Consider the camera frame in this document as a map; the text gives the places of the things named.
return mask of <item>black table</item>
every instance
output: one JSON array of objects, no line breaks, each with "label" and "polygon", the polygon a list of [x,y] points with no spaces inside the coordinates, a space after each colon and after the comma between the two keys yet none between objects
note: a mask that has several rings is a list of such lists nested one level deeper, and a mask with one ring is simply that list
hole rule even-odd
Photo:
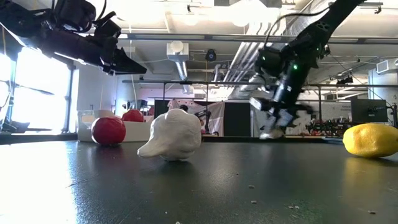
[{"label": "black table", "polygon": [[398,156],[206,142],[165,162],[141,145],[0,146],[0,223],[398,223]]}]

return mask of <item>white sculpture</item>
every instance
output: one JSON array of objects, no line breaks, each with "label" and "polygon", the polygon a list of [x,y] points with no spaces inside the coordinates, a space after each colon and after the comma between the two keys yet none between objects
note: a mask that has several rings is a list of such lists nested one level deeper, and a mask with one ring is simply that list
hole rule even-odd
[{"label": "white sculpture", "polygon": [[167,161],[187,159],[200,147],[200,129],[198,117],[172,109],[153,120],[149,141],[138,149],[138,156],[161,156]]}]

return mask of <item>yellow lemon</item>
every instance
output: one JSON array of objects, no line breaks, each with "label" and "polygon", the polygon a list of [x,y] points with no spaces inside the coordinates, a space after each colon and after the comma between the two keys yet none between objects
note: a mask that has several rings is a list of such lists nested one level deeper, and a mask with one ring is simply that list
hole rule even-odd
[{"label": "yellow lemon", "polygon": [[360,124],[344,133],[344,146],[363,157],[391,156],[398,151],[398,129],[385,124]]}]

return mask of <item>red ball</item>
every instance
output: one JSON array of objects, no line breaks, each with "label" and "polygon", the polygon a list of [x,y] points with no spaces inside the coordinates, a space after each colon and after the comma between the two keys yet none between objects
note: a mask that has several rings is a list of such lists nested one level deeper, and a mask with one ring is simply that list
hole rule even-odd
[{"label": "red ball", "polygon": [[91,138],[101,145],[114,145],[123,142],[126,127],[118,117],[98,118],[91,126]]},{"label": "red ball", "polygon": [[123,121],[133,121],[133,122],[144,122],[144,115],[142,115],[141,111],[131,109],[125,112],[122,116]]}]

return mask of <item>banner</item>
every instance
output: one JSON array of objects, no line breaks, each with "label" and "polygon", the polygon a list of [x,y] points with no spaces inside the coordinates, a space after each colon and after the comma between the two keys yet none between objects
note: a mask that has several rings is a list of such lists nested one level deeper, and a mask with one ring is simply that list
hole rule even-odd
[{"label": "banner", "polygon": [[[180,108],[181,105],[186,105],[188,107],[187,113],[195,114],[197,112],[205,111],[206,106],[199,105],[192,100],[170,100],[168,106],[169,110]],[[219,136],[224,136],[224,109],[225,102],[212,103],[207,106],[208,111],[211,113],[209,119],[209,130],[210,133],[218,132]],[[200,118],[204,125],[202,129],[205,129],[206,118]]]}]

